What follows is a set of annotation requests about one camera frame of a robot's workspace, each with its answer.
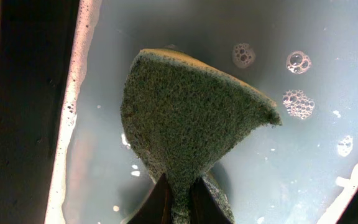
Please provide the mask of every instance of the sponge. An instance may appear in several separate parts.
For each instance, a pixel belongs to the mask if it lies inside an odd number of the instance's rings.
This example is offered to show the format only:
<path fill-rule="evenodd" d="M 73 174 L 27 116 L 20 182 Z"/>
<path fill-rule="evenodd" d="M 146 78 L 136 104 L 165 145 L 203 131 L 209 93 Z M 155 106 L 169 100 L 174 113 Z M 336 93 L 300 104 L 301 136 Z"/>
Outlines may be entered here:
<path fill-rule="evenodd" d="M 155 181 L 165 173 L 174 223 L 189 223 L 189 190 L 261 125 L 278 125 L 276 104 L 248 84 L 169 49 L 144 49 L 124 87 L 121 120 Z"/>

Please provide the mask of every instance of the green scouring pad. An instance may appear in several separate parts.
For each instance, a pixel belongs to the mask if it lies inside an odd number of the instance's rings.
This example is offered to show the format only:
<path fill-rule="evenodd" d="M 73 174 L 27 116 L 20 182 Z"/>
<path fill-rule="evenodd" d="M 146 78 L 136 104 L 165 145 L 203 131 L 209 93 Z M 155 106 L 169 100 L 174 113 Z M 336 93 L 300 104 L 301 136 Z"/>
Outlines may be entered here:
<path fill-rule="evenodd" d="M 189 223 L 192 184 L 202 177 L 208 185 L 205 173 L 253 129 L 281 124 L 275 107 L 255 88 L 186 54 L 144 49 L 126 80 L 121 119 L 151 178 L 166 174 L 173 222 Z M 217 203 L 232 220 L 229 205 Z"/>

